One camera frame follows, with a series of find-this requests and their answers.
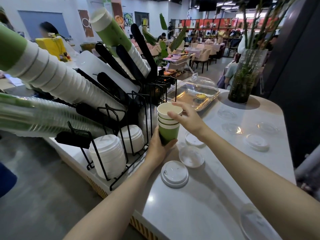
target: potted plant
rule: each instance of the potted plant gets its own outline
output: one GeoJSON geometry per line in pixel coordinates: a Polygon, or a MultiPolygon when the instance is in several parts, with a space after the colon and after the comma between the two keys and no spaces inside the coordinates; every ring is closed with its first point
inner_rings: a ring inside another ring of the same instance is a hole
{"type": "MultiPolygon", "coordinates": [[[[168,36],[168,26],[166,24],[165,18],[162,15],[162,13],[160,13],[160,23],[161,23],[162,30],[166,30],[167,36],[168,36]]],[[[170,49],[170,52],[173,52],[181,45],[182,41],[184,40],[184,38],[186,36],[186,31],[187,31],[187,27],[184,26],[182,28],[181,32],[176,37],[176,39],[174,41],[172,41],[171,44],[169,45],[168,48],[170,49]]],[[[157,64],[157,66],[158,67],[165,66],[166,62],[163,60],[163,58],[166,58],[169,55],[169,53],[168,53],[169,50],[167,49],[166,42],[160,41],[159,45],[158,45],[157,39],[155,37],[153,37],[149,32],[147,32],[147,30],[144,28],[142,28],[142,34],[146,38],[146,41],[149,44],[157,45],[158,49],[161,51],[161,52],[159,52],[158,56],[154,58],[154,61],[157,64]]]]}
{"type": "Polygon", "coordinates": [[[269,8],[266,12],[260,32],[256,37],[254,35],[254,28],[263,10],[262,6],[266,3],[264,3],[264,0],[260,0],[257,5],[253,23],[250,28],[250,36],[248,37],[248,23],[246,19],[247,0],[234,1],[237,1],[239,4],[239,10],[243,13],[245,49],[234,74],[234,81],[232,83],[228,99],[235,103],[246,103],[254,86],[256,77],[258,76],[258,71],[266,58],[268,52],[268,50],[266,50],[266,45],[272,39],[272,35],[270,35],[270,37],[265,40],[266,34],[270,31],[272,34],[275,33],[281,20],[284,18],[289,7],[295,2],[295,0],[289,0],[288,2],[287,0],[277,0],[276,3],[272,3],[272,0],[268,0],[270,1],[270,3],[267,3],[269,8]]]}

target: yellow box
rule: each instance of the yellow box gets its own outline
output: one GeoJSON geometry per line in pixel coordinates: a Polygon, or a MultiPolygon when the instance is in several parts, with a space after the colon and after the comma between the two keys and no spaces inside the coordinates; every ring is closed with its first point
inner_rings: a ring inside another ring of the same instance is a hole
{"type": "Polygon", "coordinates": [[[39,38],[35,39],[40,48],[45,49],[49,54],[60,60],[60,54],[66,52],[61,38],[39,38]]]}

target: checkered tablecloth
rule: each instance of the checkered tablecloth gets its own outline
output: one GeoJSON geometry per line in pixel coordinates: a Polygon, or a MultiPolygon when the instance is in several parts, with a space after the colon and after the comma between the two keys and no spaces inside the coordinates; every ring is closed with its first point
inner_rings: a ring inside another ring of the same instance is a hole
{"type": "Polygon", "coordinates": [[[195,58],[199,58],[199,56],[202,52],[202,49],[198,49],[198,48],[186,47],[184,50],[188,51],[189,53],[194,53],[195,58]]]}

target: blue trash can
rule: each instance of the blue trash can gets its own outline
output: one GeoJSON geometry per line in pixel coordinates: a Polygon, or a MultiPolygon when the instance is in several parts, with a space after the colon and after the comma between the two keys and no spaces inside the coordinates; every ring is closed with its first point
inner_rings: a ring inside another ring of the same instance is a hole
{"type": "Polygon", "coordinates": [[[17,179],[17,176],[0,162],[0,198],[14,187],[17,179]]]}

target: white display stand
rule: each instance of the white display stand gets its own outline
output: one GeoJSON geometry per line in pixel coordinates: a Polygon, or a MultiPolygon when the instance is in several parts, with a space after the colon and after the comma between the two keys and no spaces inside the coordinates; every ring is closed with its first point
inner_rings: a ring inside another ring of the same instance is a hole
{"type": "MultiPolygon", "coordinates": [[[[271,101],[255,96],[254,98],[260,102],[259,108],[236,109],[215,99],[199,114],[211,129],[231,145],[295,184],[282,110],[271,101]],[[231,121],[224,120],[218,116],[219,110],[232,111],[237,118],[231,121]],[[259,122],[273,125],[279,129],[278,133],[268,134],[261,131],[257,127],[259,122]],[[239,125],[242,134],[226,133],[222,129],[222,124],[225,123],[239,125]],[[269,143],[270,149],[267,152],[258,152],[245,145],[243,138],[248,134],[263,137],[269,143]]],[[[179,149],[186,145],[185,134],[186,129],[180,126],[177,146],[171,149],[164,163],[179,160],[179,149]]],[[[87,162],[80,148],[59,144],[54,138],[45,140],[90,178],[94,188],[98,186],[98,190],[102,189],[106,194],[111,193],[109,185],[113,179],[107,182],[97,175],[95,169],[87,170],[87,162]]],[[[238,220],[239,210],[244,204],[250,203],[249,198],[207,146],[201,147],[200,151],[205,163],[199,168],[188,169],[189,181],[181,189],[172,189],[163,183],[160,177],[162,165],[151,175],[145,193],[139,196],[133,218],[130,220],[147,239],[245,240],[238,220]]],[[[140,163],[141,161],[132,166],[117,185],[129,177],[140,163]]]]}

